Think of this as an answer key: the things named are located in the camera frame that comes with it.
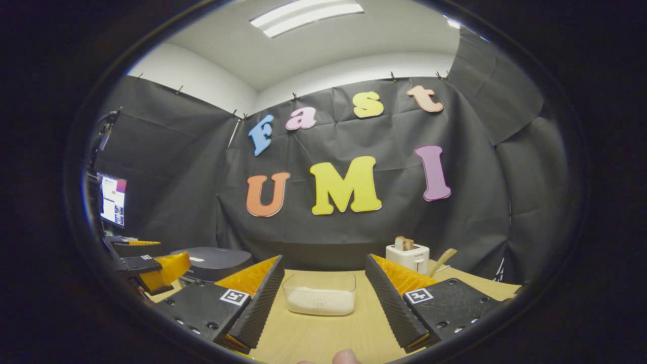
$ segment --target clear plastic box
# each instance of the clear plastic box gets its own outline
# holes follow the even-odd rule
[[[309,315],[342,316],[355,310],[355,276],[299,272],[283,283],[287,307]]]

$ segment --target ceiling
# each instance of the ceiling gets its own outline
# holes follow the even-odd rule
[[[249,21],[289,0],[237,0],[167,40],[192,51],[256,91],[329,63],[393,52],[454,55],[458,30],[411,0],[357,0],[365,14],[323,19],[268,38]]]

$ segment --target black backdrop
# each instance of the black backdrop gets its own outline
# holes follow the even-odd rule
[[[343,85],[286,101],[240,122],[227,112],[153,82],[126,77],[105,109],[124,107],[98,170],[126,178],[126,233],[168,250],[214,245],[262,260],[285,255],[296,269],[362,269],[397,235],[426,245],[451,265],[504,282],[532,277],[579,201],[577,166],[566,164],[563,136],[531,80],[488,41],[463,29],[449,79],[403,78]],[[422,85],[444,105],[422,110],[406,91]],[[383,114],[359,119],[356,93],[375,91]],[[292,111],[316,108],[317,124],[289,131]],[[248,131],[274,116],[270,146],[259,156]],[[414,149],[438,145],[449,198],[427,202]],[[312,165],[330,162],[344,176],[362,155],[373,168],[382,208],[315,216]],[[283,208],[269,218],[247,212],[247,178],[265,175],[272,199],[277,172],[289,172]]]

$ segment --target monitor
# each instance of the monitor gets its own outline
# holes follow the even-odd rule
[[[98,174],[101,177],[103,211],[101,217],[124,226],[124,200],[126,199],[126,180]]]

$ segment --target wooden table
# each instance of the wooden table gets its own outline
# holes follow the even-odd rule
[[[435,261],[429,261],[430,269]],[[283,281],[298,271],[286,269]],[[380,302],[364,271],[311,272],[312,274],[348,274],[355,276],[355,311],[347,316],[326,317],[302,315],[288,311],[283,289],[279,289],[267,318],[257,349],[250,356],[265,363],[296,364],[312,361],[317,364],[332,363],[339,350],[351,348],[364,364],[385,363],[407,354],[401,349],[389,327]],[[511,298],[519,288],[515,284],[494,282],[452,267],[441,266],[434,279],[441,282],[457,278],[490,297],[502,301]],[[153,296],[159,302],[179,290]]]

